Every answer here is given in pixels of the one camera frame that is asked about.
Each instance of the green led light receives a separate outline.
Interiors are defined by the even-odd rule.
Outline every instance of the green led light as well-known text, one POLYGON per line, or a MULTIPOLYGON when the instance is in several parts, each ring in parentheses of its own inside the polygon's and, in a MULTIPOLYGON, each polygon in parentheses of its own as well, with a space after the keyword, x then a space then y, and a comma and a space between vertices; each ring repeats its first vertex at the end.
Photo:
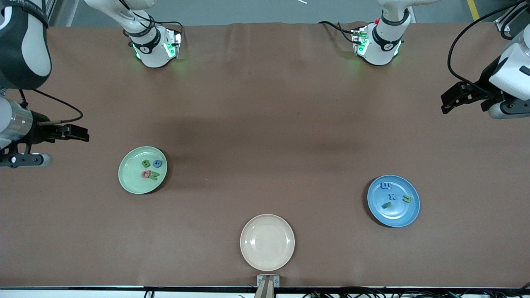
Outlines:
POLYGON ((399 52, 399 46, 401 45, 401 42, 399 42, 396 46, 396 51, 394 52, 394 56, 398 54, 399 52))
POLYGON ((175 50, 174 50, 175 47, 172 46, 172 45, 168 45, 168 44, 166 44, 166 43, 164 43, 164 46, 165 46, 165 48, 166 48, 167 55, 168 55, 170 58, 175 57, 175 55, 176 55, 176 54, 175 54, 175 50))
POLYGON ((137 57, 138 59, 141 59, 141 58, 140 58, 140 54, 138 53, 138 50, 136 49, 136 46, 134 45, 134 43, 133 43, 133 45, 132 45, 132 48, 134 49, 134 52, 136 52, 136 57, 137 57))
POLYGON ((363 42, 362 45, 359 45, 359 51, 358 51, 359 55, 364 55, 369 45, 370 45, 370 40, 365 39, 365 42, 363 42))

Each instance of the beige plate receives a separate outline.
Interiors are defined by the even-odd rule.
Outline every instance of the beige plate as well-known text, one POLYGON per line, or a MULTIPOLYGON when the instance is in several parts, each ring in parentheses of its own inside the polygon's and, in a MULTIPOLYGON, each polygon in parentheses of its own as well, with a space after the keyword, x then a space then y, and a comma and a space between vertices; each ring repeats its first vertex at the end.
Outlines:
POLYGON ((243 258, 250 266, 261 271, 274 271, 291 259, 295 250, 295 235, 283 218, 262 214, 245 225, 240 247, 243 258))

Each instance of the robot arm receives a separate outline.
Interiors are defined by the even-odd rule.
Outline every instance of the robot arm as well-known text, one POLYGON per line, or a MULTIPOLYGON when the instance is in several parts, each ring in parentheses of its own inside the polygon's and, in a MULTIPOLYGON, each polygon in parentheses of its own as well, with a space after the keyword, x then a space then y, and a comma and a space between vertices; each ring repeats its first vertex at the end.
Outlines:
POLYGON ((147 67, 161 67, 177 57, 181 35, 163 26, 155 25, 144 9, 155 0, 85 0, 92 8, 118 22, 132 40, 136 56, 147 67))
POLYGON ((381 19, 354 32, 354 52, 373 65, 385 65, 398 54, 403 33, 410 24, 409 6, 440 0, 378 0, 381 19))
POLYGON ((383 7, 383 17, 392 22, 399 22, 405 16, 409 6, 427 5, 440 0, 377 0, 383 7))
POLYGON ((0 0, 0 87, 36 89, 51 72, 45 0, 0 0))
POLYGON ((441 96, 442 112, 482 100, 482 111, 493 119, 530 117, 530 25, 506 45, 474 85, 487 93, 458 82, 441 96))
POLYGON ((45 166, 47 154, 31 153, 33 144, 57 139, 88 142, 85 128, 58 125, 6 97, 6 89, 36 89, 51 72, 46 44, 48 20, 45 0, 0 0, 4 22, 0 24, 0 166, 45 166), (25 144, 23 153, 18 145, 25 144))

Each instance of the blue plate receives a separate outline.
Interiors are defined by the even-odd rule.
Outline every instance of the blue plate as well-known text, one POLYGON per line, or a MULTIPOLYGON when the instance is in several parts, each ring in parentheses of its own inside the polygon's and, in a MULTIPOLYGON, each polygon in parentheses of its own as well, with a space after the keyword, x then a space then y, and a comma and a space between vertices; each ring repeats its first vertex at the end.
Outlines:
POLYGON ((420 197, 410 182, 399 176, 385 175, 370 185, 368 207, 383 224, 404 227, 418 217, 420 197))

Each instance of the green plate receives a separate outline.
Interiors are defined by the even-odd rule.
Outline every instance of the green plate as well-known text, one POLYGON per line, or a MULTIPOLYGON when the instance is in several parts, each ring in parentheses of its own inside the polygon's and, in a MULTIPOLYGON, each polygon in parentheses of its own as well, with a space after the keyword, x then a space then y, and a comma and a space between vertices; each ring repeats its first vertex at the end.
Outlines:
POLYGON ((167 174, 167 159, 162 151, 155 147, 144 146, 129 152, 120 163, 118 169, 118 179, 121 186, 128 192, 136 195, 146 194, 155 190, 167 174), (148 167, 144 167, 143 161, 149 162, 148 167), (162 166, 154 167, 155 160, 162 161, 162 166), (143 178, 144 171, 151 171, 151 178, 143 178))

